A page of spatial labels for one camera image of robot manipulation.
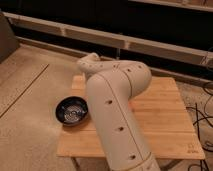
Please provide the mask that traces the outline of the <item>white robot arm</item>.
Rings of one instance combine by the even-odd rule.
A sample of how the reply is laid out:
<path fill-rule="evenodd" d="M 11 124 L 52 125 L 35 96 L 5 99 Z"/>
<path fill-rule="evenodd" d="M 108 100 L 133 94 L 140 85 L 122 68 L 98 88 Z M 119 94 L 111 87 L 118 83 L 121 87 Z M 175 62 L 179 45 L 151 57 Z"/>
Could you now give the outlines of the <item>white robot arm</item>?
<path fill-rule="evenodd" d="M 89 113 L 112 171 L 161 171 L 129 107 L 150 85 L 142 62 L 103 61 L 91 53 L 77 61 L 86 77 Z"/>

